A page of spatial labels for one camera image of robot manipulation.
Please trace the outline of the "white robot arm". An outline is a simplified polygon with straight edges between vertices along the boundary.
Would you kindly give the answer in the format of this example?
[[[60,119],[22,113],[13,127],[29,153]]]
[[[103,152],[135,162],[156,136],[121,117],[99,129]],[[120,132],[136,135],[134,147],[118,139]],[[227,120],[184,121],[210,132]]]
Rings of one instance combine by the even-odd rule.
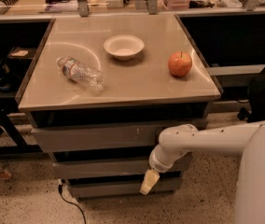
[[[163,130],[150,153],[140,192],[147,195],[161,173],[195,150],[241,156],[234,223],[265,224],[265,120],[203,131],[191,124]]]

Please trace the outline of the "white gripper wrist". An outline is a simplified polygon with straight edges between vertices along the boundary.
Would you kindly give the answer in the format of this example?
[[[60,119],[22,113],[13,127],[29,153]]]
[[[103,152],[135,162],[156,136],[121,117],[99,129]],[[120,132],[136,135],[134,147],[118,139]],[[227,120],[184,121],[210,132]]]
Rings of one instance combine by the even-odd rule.
[[[159,173],[168,172],[174,165],[175,161],[176,158],[174,155],[166,152],[161,147],[154,147],[149,156],[149,165],[152,169],[146,171],[140,192],[143,195],[148,195],[159,181]]]

